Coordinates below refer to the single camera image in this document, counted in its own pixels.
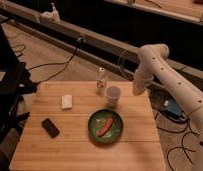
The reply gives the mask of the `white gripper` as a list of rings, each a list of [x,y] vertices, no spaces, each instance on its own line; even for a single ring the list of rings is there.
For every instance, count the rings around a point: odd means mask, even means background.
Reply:
[[[133,80],[133,94],[135,96],[143,94],[147,87],[151,84],[153,80],[153,76],[149,75],[146,77],[143,77],[139,74],[139,71],[136,70],[134,73],[134,80]]]

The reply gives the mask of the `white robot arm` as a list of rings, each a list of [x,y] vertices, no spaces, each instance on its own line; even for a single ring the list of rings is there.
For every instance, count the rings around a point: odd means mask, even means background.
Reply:
[[[167,45],[144,45],[135,53],[140,62],[134,74],[133,94],[141,95],[154,77],[159,79],[200,133],[192,171],[203,171],[203,92],[167,64]]]

